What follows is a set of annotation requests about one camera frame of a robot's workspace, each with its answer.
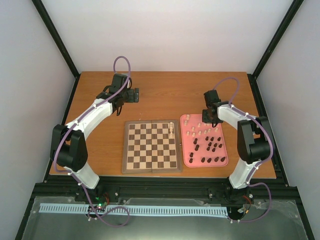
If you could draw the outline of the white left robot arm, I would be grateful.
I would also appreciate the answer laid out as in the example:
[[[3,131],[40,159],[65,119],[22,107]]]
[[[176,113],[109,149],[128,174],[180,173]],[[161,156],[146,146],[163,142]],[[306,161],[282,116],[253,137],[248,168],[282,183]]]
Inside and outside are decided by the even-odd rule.
[[[99,93],[90,107],[66,125],[58,124],[52,130],[50,159],[56,168],[75,176],[87,190],[92,201],[103,198],[104,188],[98,185],[99,176],[88,163],[86,140],[92,131],[113,113],[119,115],[124,103],[137,103],[138,93],[131,88],[129,74],[115,73],[110,85]]]

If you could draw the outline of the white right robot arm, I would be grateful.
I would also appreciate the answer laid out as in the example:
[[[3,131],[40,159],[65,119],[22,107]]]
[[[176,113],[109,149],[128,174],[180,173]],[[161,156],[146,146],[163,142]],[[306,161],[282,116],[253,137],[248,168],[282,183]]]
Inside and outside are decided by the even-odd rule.
[[[238,163],[228,178],[230,189],[244,189],[262,163],[270,159],[274,144],[266,117],[255,117],[221,101],[215,89],[204,93],[202,114],[185,114],[180,121],[152,120],[130,123],[127,128],[130,170],[178,170],[224,167],[228,163],[222,123],[237,131]]]

